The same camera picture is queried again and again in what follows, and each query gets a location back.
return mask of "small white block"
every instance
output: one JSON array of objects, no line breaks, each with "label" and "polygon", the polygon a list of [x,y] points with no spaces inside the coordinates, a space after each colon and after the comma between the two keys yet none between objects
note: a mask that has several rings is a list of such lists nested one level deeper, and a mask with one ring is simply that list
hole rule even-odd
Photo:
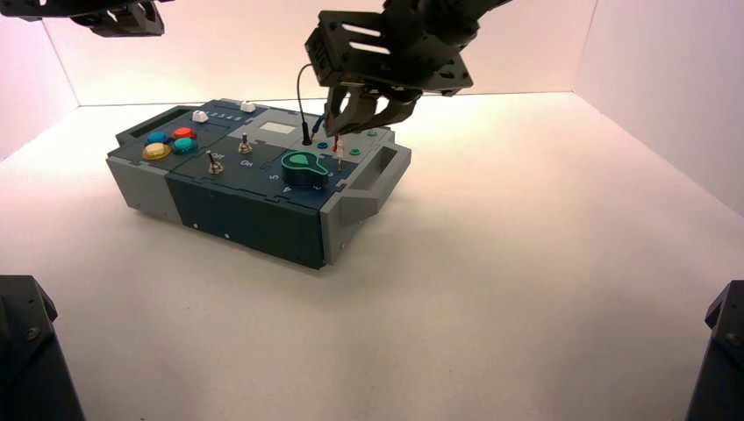
[{"label": "small white block", "polygon": [[255,105],[248,101],[243,101],[243,103],[240,104],[240,110],[243,112],[254,112]]},{"label": "small white block", "polygon": [[206,123],[207,120],[209,120],[209,116],[204,111],[196,110],[191,114],[191,121],[194,123]]}]

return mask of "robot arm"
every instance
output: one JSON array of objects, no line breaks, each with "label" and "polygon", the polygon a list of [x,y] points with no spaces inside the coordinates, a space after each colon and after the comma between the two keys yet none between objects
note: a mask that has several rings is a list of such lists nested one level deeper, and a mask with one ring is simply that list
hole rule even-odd
[{"label": "robot arm", "polygon": [[154,0],[0,0],[0,14],[28,21],[72,18],[102,37],[152,37],[165,31]]},{"label": "robot arm", "polygon": [[[305,49],[318,82],[329,89],[326,131],[397,123],[413,113],[424,92],[452,96],[472,86],[460,51],[476,37],[478,19],[510,1],[386,0],[382,13],[321,11]],[[0,0],[0,13],[26,20],[71,17],[103,37],[164,32],[155,0]],[[378,113],[381,96],[389,102]]]},{"label": "robot arm", "polygon": [[[452,96],[472,86],[460,51],[476,37],[478,19],[510,1],[387,0],[382,13],[321,11],[305,49],[318,82],[329,88],[326,131],[397,123],[423,92]],[[377,113],[381,96],[389,102]]]}]

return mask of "white backdrop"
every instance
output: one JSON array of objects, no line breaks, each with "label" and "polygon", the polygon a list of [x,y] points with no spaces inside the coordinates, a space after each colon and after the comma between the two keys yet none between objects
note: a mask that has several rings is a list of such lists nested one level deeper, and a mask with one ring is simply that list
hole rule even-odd
[{"label": "white backdrop", "polygon": [[77,102],[40,22],[0,16],[0,161]]},{"label": "white backdrop", "polygon": [[576,92],[744,213],[744,3],[599,0]]},{"label": "white backdrop", "polygon": [[[517,0],[482,20],[465,52],[472,92],[572,90],[595,0]],[[381,11],[383,0],[179,0],[166,35],[101,39],[45,23],[82,105],[292,98],[320,10]],[[308,75],[304,96],[323,97]]]}]

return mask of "gray handle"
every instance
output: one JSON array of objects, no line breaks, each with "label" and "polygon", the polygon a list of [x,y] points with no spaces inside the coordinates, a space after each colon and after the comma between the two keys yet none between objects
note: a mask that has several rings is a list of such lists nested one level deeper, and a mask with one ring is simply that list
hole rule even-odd
[{"label": "gray handle", "polygon": [[383,207],[395,186],[411,164],[411,149],[386,144],[360,164],[341,192],[341,223],[357,224],[374,216]]}]

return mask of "teal button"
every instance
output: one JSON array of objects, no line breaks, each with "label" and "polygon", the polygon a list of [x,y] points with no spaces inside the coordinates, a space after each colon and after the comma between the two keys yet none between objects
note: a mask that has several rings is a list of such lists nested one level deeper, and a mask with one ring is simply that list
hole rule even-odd
[{"label": "teal button", "polygon": [[191,138],[183,138],[173,142],[173,153],[183,155],[185,153],[194,152],[198,148],[195,140]]},{"label": "teal button", "polygon": [[149,136],[147,136],[147,143],[150,145],[151,143],[166,143],[168,141],[168,135],[163,132],[152,132]]}]

